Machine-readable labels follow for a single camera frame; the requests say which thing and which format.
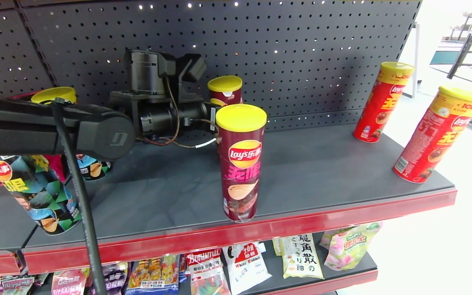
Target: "yellow lid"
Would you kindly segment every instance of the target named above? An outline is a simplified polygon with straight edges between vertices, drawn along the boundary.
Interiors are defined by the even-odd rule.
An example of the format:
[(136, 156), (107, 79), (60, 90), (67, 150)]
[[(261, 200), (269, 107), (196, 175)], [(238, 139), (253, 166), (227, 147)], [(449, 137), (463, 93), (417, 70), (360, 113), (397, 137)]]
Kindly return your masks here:
[(231, 104), (216, 113), (216, 123), (228, 131), (251, 132), (264, 127), (267, 113), (250, 104)]
[(210, 80), (206, 86), (216, 92), (232, 92), (241, 88), (243, 81), (237, 75), (223, 75)]
[(456, 86), (442, 85), (438, 87), (438, 91), (452, 97), (472, 102), (472, 88), (470, 87), (460, 88)]
[(72, 87), (54, 87), (45, 89), (32, 96), (30, 101), (33, 103), (45, 103), (47, 101), (53, 101), (56, 97), (61, 97), (62, 99), (71, 101), (72, 103), (76, 102), (75, 89)]
[(403, 62), (399, 61), (384, 61), (382, 62), (381, 66), (385, 69), (391, 69), (395, 71), (410, 71), (411, 73), (414, 71), (414, 66), (404, 64)]

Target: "black cable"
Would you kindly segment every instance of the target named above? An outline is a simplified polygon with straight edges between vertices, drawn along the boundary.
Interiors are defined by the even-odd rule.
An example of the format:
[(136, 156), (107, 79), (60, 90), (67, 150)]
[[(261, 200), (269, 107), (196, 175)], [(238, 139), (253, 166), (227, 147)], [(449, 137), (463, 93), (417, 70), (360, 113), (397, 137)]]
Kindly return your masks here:
[(86, 250), (90, 261), (90, 271), (92, 273), (93, 287), (97, 295), (107, 295), (105, 288), (105, 278), (103, 278), (103, 270), (101, 269), (100, 252), (98, 250), (98, 239), (94, 228), (94, 220), (92, 219), (92, 211), (86, 195), (86, 188), (83, 176), (77, 165), (73, 143), (68, 136), (67, 126), (63, 121), (61, 108), (57, 102), (50, 104), (52, 114), (54, 115), (54, 123), (58, 129), (59, 139), (65, 149), (67, 163), (74, 179), (74, 187), (81, 211), (81, 219), (83, 220), (83, 232), (85, 234)]

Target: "robotic arm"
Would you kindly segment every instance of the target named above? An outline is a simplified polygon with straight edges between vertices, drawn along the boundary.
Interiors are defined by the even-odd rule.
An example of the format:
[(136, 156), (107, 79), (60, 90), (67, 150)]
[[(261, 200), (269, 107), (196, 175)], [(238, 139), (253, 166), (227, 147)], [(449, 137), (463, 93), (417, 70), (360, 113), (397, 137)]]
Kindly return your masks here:
[[(62, 115), (77, 153), (103, 161), (126, 155), (137, 136), (159, 138), (180, 131), (213, 127), (219, 108), (187, 93), (182, 82), (197, 82), (206, 69), (199, 54), (169, 54), (126, 49), (129, 90), (110, 93), (108, 108), (92, 104), (64, 106)], [(176, 108), (171, 98), (176, 98)], [(50, 106), (0, 100), (0, 155), (60, 154), (64, 148)]]

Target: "red chip can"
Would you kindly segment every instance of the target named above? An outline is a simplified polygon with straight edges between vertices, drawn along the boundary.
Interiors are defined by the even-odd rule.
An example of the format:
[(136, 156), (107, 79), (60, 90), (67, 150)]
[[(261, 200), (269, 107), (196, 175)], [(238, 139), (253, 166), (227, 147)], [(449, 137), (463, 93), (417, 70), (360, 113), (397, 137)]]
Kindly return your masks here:
[(413, 66), (402, 62), (382, 62), (362, 116), (352, 133), (356, 139), (378, 142), (413, 72)]
[(223, 210), (230, 220), (246, 222), (257, 210), (267, 114), (250, 104), (232, 104), (216, 113), (216, 123)]
[(241, 87), (243, 81), (237, 75), (223, 75), (210, 80), (207, 84), (210, 94), (210, 103), (219, 106), (243, 103)]
[(424, 183), (472, 118), (472, 89), (440, 86), (393, 171)]

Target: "white wall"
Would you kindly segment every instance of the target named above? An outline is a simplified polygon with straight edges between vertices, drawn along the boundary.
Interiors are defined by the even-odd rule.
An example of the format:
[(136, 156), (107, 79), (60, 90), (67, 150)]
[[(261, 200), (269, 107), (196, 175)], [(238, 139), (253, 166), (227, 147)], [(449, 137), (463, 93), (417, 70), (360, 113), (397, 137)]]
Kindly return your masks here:
[[(472, 12), (472, 0), (423, 0), (416, 22), (420, 25), (417, 73), (418, 80), (423, 80), (423, 70), (429, 67), (436, 48), (443, 36), (448, 36), (450, 27), (464, 24), (463, 11)], [(412, 29), (400, 55), (399, 61), (414, 65), (416, 51), (415, 30)], [(412, 94), (414, 85), (409, 82), (405, 93)]]

